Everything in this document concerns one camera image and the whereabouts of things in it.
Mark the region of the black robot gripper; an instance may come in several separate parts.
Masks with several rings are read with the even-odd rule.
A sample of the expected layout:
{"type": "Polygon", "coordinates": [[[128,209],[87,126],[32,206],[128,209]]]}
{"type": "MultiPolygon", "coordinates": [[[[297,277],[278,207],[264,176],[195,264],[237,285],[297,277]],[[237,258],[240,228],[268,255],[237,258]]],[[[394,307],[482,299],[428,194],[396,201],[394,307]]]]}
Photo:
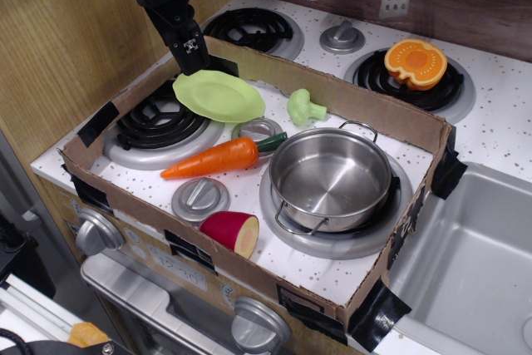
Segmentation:
{"type": "Polygon", "coordinates": [[[137,0],[169,47],[181,72],[190,76],[209,65],[204,36],[195,27],[190,0],[137,0]]]}

